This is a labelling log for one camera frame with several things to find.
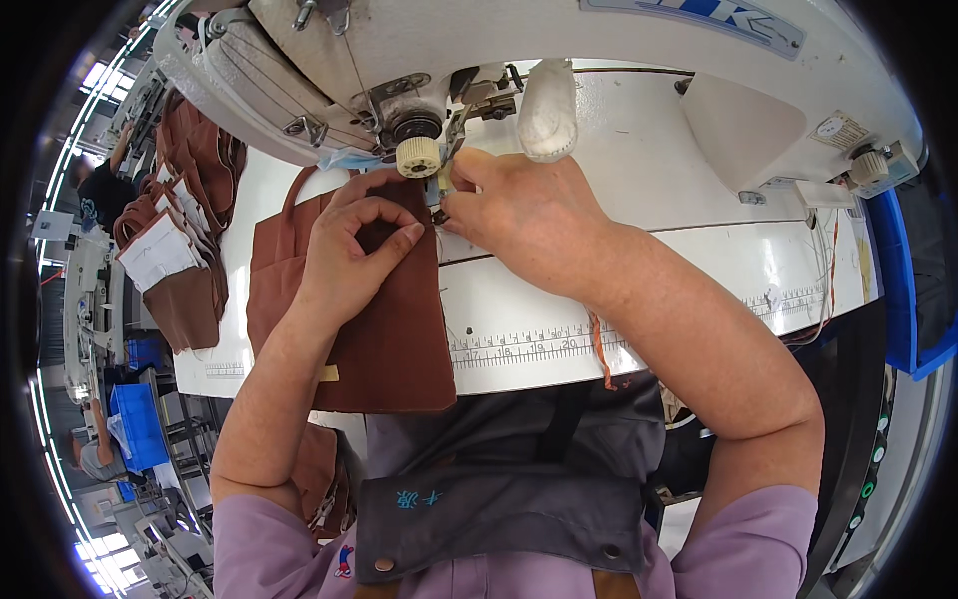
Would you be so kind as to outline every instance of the gray shirt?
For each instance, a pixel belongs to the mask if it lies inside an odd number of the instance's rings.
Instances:
[[[91,441],[80,450],[80,467],[83,471],[91,477],[103,481],[126,474],[126,464],[123,463],[120,448],[112,443],[110,444],[110,448],[113,449],[113,461],[104,466],[100,463],[100,458],[97,457],[97,446],[99,444],[100,441]]]
[[[733,501],[669,562],[642,522],[644,599],[794,599],[818,502],[799,487],[767,487]],[[230,599],[351,599],[355,526],[326,546],[302,518],[254,495],[223,499],[213,515],[214,588]],[[496,553],[407,576],[399,599],[594,597],[592,571],[563,558]]]

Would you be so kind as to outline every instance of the machine knob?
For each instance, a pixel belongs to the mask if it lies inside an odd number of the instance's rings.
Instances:
[[[441,165],[439,142],[431,137],[410,137],[396,147],[396,168],[404,177],[423,179]]]
[[[858,185],[874,185],[888,178],[888,161],[877,151],[868,151],[852,161],[849,176]]]

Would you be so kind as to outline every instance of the hand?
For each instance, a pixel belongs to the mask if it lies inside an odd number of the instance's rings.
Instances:
[[[408,210],[382,197],[366,197],[371,188],[402,180],[399,172],[386,169],[353,177],[312,225],[295,302],[308,313],[331,318],[336,330],[369,304],[386,276],[422,237],[425,228]],[[376,219],[394,222],[399,230],[367,256],[355,234]]]
[[[575,160],[538,164],[523,154],[463,148],[451,179],[458,191],[443,198],[444,229],[536,287],[595,305],[618,236]]]

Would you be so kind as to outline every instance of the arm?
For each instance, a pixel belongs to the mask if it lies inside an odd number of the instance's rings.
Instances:
[[[93,424],[97,429],[97,459],[100,460],[101,466],[109,466],[113,463],[113,446],[110,444],[110,431],[106,428],[100,400],[93,398],[90,409],[93,411]]]
[[[123,125],[123,130],[120,131],[120,139],[117,140],[117,146],[113,149],[113,153],[110,154],[110,172],[113,174],[117,173],[117,170],[120,169],[120,165],[123,164],[123,157],[126,154],[126,144],[129,143],[129,134],[133,130],[133,122],[126,121],[126,124]]]
[[[214,505],[229,495],[260,495],[302,515],[290,476],[336,333],[422,236],[422,224],[407,210],[366,197],[370,188],[399,180],[399,173],[386,170],[354,177],[313,224],[303,282],[223,425],[210,477]],[[376,219],[400,229],[367,256],[354,236]]]
[[[592,308],[716,433],[693,534],[763,487],[817,494],[818,397],[738,299],[649,233],[609,220],[572,158],[538,165],[466,148],[452,180],[460,191],[444,198],[446,229],[533,285]]]

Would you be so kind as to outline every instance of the black shirt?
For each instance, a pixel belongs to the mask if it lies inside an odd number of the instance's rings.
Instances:
[[[113,221],[117,219],[126,205],[136,199],[136,190],[110,170],[107,160],[97,167],[77,189],[80,199],[90,199],[97,208],[97,222],[103,225],[106,233],[113,235]]]

